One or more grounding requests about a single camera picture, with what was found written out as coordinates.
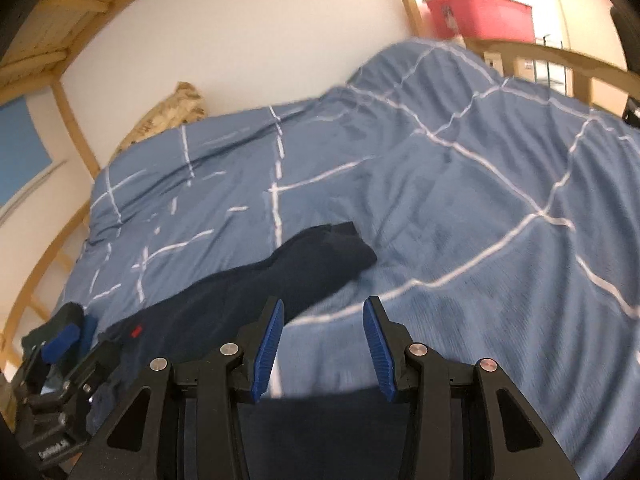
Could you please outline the beige patterned pillow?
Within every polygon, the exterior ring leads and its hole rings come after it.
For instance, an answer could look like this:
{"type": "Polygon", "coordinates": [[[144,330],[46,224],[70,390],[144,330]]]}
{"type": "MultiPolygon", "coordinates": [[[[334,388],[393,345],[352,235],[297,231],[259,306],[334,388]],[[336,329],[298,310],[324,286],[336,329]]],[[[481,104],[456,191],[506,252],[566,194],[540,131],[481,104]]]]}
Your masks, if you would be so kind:
{"type": "Polygon", "coordinates": [[[118,144],[110,162],[130,146],[207,117],[205,99],[193,84],[179,81],[174,92],[151,108],[118,144]]]}

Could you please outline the dark navy pants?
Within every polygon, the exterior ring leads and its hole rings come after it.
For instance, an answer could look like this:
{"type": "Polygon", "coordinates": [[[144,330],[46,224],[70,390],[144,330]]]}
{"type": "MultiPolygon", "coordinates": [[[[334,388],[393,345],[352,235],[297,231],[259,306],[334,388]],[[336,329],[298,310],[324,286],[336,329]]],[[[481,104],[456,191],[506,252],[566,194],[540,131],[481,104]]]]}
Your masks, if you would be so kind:
{"type": "MultiPolygon", "coordinates": [[[[195,401],[177,367],[199,361],[257,321],[268,298],[284,325],[365,270],[376,255],[351,223],[314,226],[265,260],[206,276],[99,336],[120,347],[118,367],[91,398],[90,440],[75,477],[198,479],[195,401]]],[[[408,412],[371,389],[308,400],[241,404],[251,479],[393,479],[408,412]]]]}

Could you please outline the blue checked duvet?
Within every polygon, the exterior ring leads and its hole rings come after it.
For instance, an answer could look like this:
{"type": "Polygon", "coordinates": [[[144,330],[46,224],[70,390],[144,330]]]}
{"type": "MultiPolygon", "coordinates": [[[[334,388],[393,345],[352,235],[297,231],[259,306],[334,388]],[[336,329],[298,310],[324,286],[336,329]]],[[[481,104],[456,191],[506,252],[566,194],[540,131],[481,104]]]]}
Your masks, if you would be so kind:
{"type": "Polygon", "coordinates": [[[286,324],[270,396],[373,386],[375,295],[442,356],[496,360],[582,478],[638,431],[638,130],[462,47],[394,44],[318,98],[154,136],[90,218],[60,299],[98,330],[349,221],[378,260],[286,324]]]}

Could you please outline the wooden bed frame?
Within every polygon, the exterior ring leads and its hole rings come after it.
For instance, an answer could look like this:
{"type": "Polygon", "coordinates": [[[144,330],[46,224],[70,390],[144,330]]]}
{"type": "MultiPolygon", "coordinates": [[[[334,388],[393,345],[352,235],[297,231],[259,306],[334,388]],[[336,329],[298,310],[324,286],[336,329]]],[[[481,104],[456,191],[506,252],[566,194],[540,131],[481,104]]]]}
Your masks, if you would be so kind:
{"type": "MultiPolygon", "coordinates": [[[[514,1],[538,38],[624,65],[611,0],[514,1]]],[[[236,112],[314,96],[379,48],[435,34],[427,0],[39,0],[1,60],[2,99],[23,99],[51,159],[1,218],[2,362],[52,309],[91,181],[177,81],[236,112]]]]}

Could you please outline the red plastic storage bin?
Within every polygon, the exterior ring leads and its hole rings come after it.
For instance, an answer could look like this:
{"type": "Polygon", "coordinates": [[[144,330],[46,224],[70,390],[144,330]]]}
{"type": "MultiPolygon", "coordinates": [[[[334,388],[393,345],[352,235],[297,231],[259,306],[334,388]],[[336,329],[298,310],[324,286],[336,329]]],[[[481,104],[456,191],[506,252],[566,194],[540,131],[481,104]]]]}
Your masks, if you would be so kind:
{"type": "Polygon", "coordinates": [[[422,0],[439,38],[499,39],[532,44],[533,8],[514,0],[422,0]]]}

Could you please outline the blue wall panel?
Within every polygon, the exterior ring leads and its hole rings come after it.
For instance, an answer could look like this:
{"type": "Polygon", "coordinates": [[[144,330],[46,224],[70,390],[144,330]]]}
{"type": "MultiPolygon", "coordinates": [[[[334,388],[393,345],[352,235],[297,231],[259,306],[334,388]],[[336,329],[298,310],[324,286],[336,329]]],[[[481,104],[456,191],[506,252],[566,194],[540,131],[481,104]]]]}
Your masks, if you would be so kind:
{"type": "Polygon", "coordinates": [[[4,206],[52,164],[32,122],[24,96],[0,112],[0,202],[4,206]]]}

